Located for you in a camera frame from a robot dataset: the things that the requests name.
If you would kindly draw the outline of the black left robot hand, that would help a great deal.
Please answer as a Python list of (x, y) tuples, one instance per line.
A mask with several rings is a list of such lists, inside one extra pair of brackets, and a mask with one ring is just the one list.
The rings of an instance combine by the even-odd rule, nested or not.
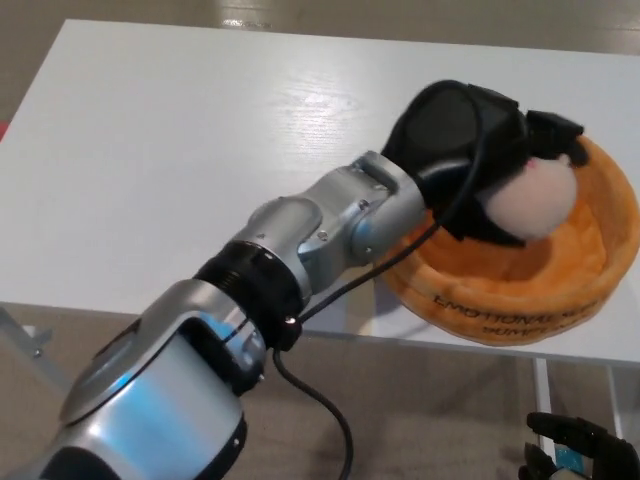
[(521, 111), (484, 87), (442, 80), (400, 115), (382, 154), (417, 184), (455, 239), (508, 247), (549, 236), (576, 206), (576, 169), (589, 157), (582, 125)]

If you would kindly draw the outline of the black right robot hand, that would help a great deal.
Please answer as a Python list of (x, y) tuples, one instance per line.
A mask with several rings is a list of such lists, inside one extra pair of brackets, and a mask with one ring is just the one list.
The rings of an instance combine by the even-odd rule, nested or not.
[(534, 433), (591, 459), (592, 471), (588, 477), (561, 466), (539, 446), (526, 443), (519, 479), (639, 479), (639, 455), (634, 446), (597, 424), (544, 412), (529, 413), (526, 423)]

